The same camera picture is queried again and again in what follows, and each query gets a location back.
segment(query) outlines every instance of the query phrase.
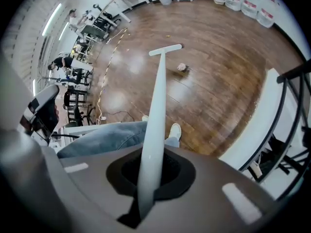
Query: wooden floor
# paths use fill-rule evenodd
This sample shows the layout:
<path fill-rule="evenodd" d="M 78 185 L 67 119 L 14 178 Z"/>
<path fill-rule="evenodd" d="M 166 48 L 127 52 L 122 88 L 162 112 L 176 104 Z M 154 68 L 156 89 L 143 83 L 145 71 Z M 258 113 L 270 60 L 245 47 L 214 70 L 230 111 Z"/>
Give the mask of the wooden floor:
<path fill-rule="evenodd" d="M 112 58 L 101 110 L 108 123 L 132 121 L 126 112 L 140 121 L 149 113 L 160 59 L 148 52 L 183 43 L 184 49 L 166 55 L 166 136 L 179 123 L 181 147 L 191 151 L 220 156 L 252 116 L 266 71 L 282 73 L 302 63 L 276 29 L 212 0 L 146 4 L 127 15 L 132 22 L 123 24 L 128 31 Z M 93 51 L 96 101 L 119 37 Z M 180 63 L 190 67 L 187 73 L 177 70 Z"/>

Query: person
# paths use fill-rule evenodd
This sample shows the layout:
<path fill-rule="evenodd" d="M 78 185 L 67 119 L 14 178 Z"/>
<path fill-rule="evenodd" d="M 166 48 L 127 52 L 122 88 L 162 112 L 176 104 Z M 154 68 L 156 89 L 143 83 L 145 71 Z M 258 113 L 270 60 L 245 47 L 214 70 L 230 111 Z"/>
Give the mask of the person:
<path fill-rule="evenodd" d="M 106 39 L 108 37 L 108 33 L 100 31 L 90 25 L 86 24 L 87 17 L 83 16 L 80 19 L 77 18 L 75 10 L 70 10 L 69 12 L 69 24 L 72 28 L 75 28 L 78 32 L 84 34 L 92 34 L 101 39 Z"/>
<path fill-rule="evenodd" d="M 77 61 L 71 57 L 58 57 L 53 60 L 52 63 L 48 65 L 48 70 L 52 71 L 55 68 L 57 68 L 57 70 L 62 68 L 65 72 L 67 71 L 67 68 L 84 69 L 89 72 L 93 70 L 91 65 Z"/>
<path fill-rule="evenodd" d="M 74 140 L 61 149 L 57 156 L 60 159 L 78 157 L 134 146 L 144 141 L 146 127 L 147 121 L 106 124 L 102 128 Z M 180 137 L 181 127 L 179 124 L 174 123 L 164 144 L 178 148 Z"/>

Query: white table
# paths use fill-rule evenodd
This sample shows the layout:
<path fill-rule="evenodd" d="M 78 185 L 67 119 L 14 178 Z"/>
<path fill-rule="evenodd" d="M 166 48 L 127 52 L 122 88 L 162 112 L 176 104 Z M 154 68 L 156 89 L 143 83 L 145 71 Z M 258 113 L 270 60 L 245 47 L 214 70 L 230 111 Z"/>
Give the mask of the white table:
<path fill-rule="evenodd" d="M 102 17 L 102 18 L 104 18 L 105 20 L 107 20 L 109 23 L 111 23 L 113 26 L 115 26 L 115 27 L 117 27 L 117 25 L 113 22 L 113 21 L 111 21 L 110 19 L 108 19 L 107 17 L 105 17 L 104 15 L 103 15 L 103 13 L 107 10 L 107 8 L 113 3 L 113 2 L 115 2 L 116 0 L 111 0 L 104 8 L 103 8 L 103 10 L 101 11 L 101 13 L 100 13 L 100 17 Z M 128 1 L 128 0 L 122 0 L 131 10 L 133 9 L 132 7 L 134 6 L 130 1 Z M 121 10 L 121 8 L 116 4 L 116 6 L 117 6 L 117 10 L 118 10 L 118 12 L 119 12 L 119 15 L 121 16 L 121 17 L 123 17 L 127 22 L 131 22 L 131 19 L 130 18 L 128 18 L 123 12 L 122 12 L 122 10 Z"/>

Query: white shirt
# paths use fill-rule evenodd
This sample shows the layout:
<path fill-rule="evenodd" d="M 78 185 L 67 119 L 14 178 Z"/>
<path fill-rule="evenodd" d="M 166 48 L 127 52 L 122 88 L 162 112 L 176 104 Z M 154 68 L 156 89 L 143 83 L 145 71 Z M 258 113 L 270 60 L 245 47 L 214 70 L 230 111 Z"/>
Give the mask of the white shirt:
<path fill-rule="evenodd" d="M 77 28 L 80 32 L 84 29 L 86 26 L 85 22 L 83 20 L 78 24 L 78 19 L 77 17 L 70 17 L 69 19 L 69 24 L 72 25 L 73 27 Z"/>

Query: black shirt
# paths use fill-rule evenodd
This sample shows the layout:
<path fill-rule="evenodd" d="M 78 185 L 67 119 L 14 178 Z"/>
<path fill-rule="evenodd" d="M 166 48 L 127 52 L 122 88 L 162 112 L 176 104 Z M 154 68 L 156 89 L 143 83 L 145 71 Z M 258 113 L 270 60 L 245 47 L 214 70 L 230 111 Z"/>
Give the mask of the black shirt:
<path fill-rule="evenodd" d="M 55 65 L 57 65 L 57 67 L 61 68 L 63 66 L 63 62 L 62 62 L 62 57 L 58 57 L 56 58 L 53 62 L 55 63 Z M 73 58 L 70 58 L 70 57 L 65 57 L 65 66 L 67 68 L 71 68 L 71 63 L 72 63 L 72 60 Z"/>

